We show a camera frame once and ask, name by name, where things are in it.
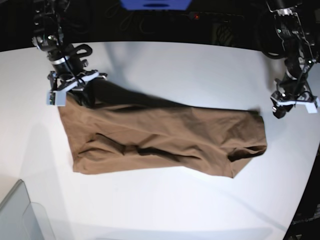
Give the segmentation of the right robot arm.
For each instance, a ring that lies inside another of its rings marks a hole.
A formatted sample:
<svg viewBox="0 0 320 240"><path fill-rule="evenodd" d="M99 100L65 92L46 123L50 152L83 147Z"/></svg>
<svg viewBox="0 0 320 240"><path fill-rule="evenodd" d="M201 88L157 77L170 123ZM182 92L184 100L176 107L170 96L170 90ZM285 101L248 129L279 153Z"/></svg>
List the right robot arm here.
<svg viewBox="0 0 320 240"><path fill-rule="evenodd" d="M91 82L106 80L107 74L98 70L86 70L89 65L86 57L93 53L87 44L77 47L64 41L63 13L68 8L68 0L34 0L33 2L33 45L46 53L53 67L47 78L50 90L46 103L63 107L71 96L81 106L98 108Z"/></svg>

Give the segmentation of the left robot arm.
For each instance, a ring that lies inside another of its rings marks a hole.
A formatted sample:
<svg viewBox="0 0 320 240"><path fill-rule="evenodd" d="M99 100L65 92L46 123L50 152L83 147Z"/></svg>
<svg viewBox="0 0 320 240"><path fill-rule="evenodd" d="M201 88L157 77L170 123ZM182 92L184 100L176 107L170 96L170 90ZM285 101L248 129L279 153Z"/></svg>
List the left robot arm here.
<svg viewBox="0 0 320 240"><path fill-rule="evenodd" d="M320 24L316 18L320 4L314 0L268 0L266 5L284 51L267 56L283 58L286 66L283 78L274 80L276 90L270 96L273 115L281 119L297 105L305 106L309 114L316 114L320 100L312 93L308 75L320 62Z"/></svg>

